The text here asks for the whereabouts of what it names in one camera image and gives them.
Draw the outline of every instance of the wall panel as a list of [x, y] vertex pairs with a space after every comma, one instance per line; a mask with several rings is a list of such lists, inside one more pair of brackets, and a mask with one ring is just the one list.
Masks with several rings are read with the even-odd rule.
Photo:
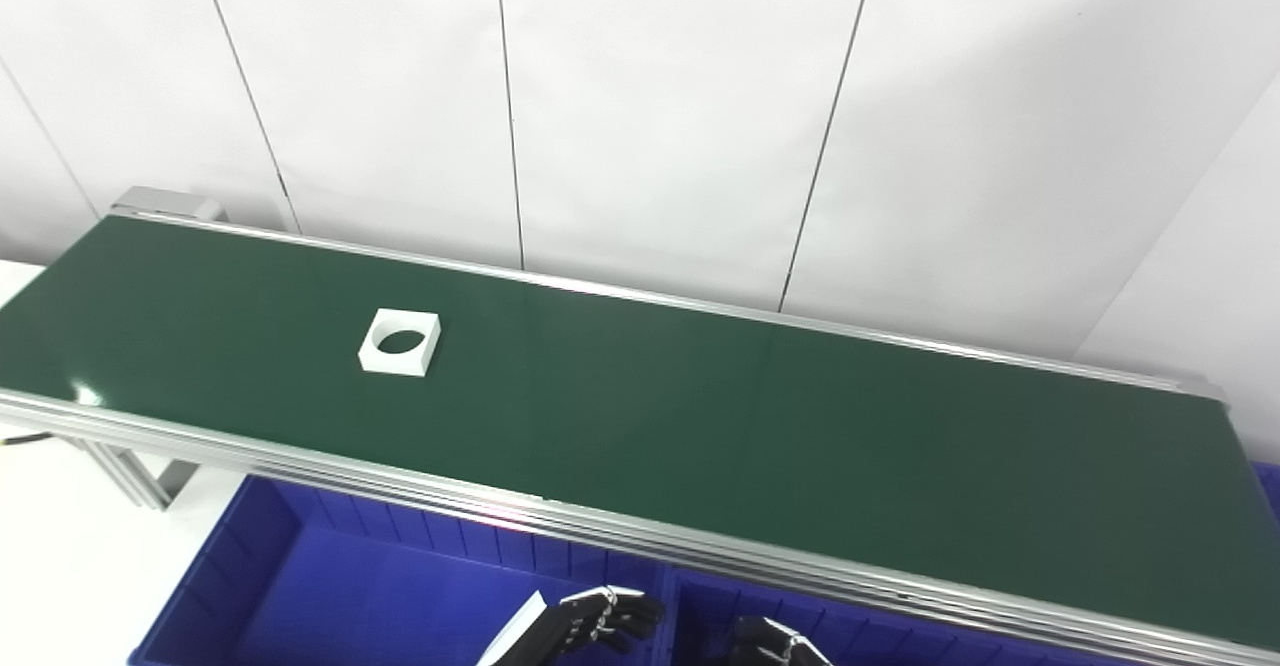
[[0, 53], [100, 211], [142, 184], [292, 228], [211, 0], [0, 0]]
[[0, 260], [47, 264], [95, 220], [0, 65]]
[[777, 307], [859, 0], [504, 0], [529, 268]]
[[498, 0], [219, 0], [303, 232], [520, 264]]
[[1280, 78], [1192, 192], [1078, 360], [1188, 373], [1226, 391], [1257, 459], [1280, 462]]
[[786, 311], [1069, 357], [1266, 88], [1277, 15], [867, 0]]

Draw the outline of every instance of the blue plastic bin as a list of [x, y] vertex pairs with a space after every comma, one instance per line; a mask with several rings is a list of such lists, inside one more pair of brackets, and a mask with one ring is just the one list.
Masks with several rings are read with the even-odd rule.
[[[657, 593], [664, 576], [644, 558], [251, 476], [129, 663], [472, 666], [535, 590]], [[652, 648], [564, 663], [640, 666]]]
[[[1280, 512], [1280, 467], [1258, 465]], [[379, 501], [250, 476], [133, 666], [474, 666], [534, 590], [600, 584], [662, 598], [654, 639], [557, 666], [710, 666], [736, 617], [769, 616], [836, 666], [1135, 666], [676, 569]]]

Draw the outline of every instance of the robotic hand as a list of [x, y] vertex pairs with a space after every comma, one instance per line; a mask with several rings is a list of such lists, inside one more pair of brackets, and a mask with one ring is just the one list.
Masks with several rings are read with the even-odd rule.
[[562, 653], [603, 643], [630, 653], [632, 639], [653, 635], [662, 621], [660, 602], [643, 592], [599, 587], [548, 607], [535, 593], [489, 644], [477, 666], [549, 666]]
[[728, 666], [831, 666], [808, 638], [764, 616], [742, 616], [733, 624]]

